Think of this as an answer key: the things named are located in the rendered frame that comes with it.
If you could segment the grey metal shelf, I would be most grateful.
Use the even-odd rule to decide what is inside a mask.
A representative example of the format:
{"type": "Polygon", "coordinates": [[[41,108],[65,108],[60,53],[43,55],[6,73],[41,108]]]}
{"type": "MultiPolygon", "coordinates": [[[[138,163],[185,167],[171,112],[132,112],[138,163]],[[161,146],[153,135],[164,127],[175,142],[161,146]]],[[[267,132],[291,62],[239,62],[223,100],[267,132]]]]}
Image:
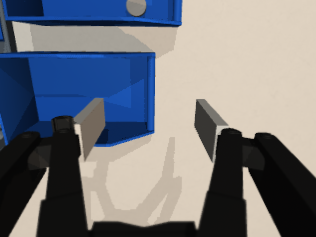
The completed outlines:
{"type": "MultiPolygon", "coordinates": [[[[18,52],[14,35],[13,23],[12,21],[5,20],[2,0],[0,0],[0,20],[5,41],[0,42],[0,53],[18,52]]],[[[0,150],[5,146],[5,140],[0,125],[0,150]]]]}

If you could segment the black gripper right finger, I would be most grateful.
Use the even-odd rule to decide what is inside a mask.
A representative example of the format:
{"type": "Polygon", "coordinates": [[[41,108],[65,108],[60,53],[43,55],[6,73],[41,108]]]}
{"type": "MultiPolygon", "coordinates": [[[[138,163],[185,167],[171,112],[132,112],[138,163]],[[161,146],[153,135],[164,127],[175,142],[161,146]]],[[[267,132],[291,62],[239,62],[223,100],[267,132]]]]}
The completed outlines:
{"type": "Polygon", "coordinates": [[[243,167],[281,237],[316,237],[316,177],[276,136],[242,137],[205,99],[194,127],[214,163],[196,237],[247,237],[243,167]]]}

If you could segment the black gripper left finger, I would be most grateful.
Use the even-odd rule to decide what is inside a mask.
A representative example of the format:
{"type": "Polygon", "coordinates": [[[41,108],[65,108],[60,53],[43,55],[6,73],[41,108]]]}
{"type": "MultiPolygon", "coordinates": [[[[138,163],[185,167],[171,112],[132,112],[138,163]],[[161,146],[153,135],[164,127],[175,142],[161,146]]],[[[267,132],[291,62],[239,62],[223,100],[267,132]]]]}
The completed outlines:
{"type": "Polygon", "coordinates": [[[53,136],[26,131],[0,150],[0,237],[10,236],[48,167],[36,237],[89,237],[79,162],[105,127],[104,98],[94,98],[74,119],[51,123],[53,136]]]}

